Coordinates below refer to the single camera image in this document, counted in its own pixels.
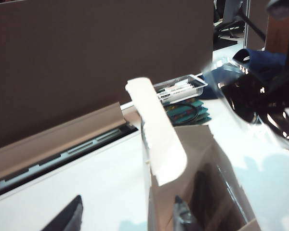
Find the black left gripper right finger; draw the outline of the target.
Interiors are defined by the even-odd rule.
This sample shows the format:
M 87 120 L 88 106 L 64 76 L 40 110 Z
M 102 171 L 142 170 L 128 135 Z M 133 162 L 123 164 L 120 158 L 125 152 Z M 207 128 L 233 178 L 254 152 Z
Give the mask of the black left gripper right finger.
M 188 204 L 178 195 L 174 200 L 174 230 L 175 231 L 201 231 L 197 219 L 190 211 Z

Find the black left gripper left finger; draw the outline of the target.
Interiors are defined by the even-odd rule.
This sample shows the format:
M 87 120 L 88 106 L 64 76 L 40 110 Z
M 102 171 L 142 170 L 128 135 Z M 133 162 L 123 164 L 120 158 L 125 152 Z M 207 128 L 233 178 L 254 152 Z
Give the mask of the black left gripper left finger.
M 42 231 L 79 231 L 82 224 L 83 203 L 77 195 Z

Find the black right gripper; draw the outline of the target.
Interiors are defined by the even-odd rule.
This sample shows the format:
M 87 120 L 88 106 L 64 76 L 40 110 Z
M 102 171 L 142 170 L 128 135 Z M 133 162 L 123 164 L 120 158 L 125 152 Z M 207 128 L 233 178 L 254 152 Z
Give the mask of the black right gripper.
M 267 50 L 286 55 L 284 70 L 270 84 L 269 96 L 278 105 L 289 107 L 289 0 L 270 0 L 266 10 L 271 15 L 267 27 Z

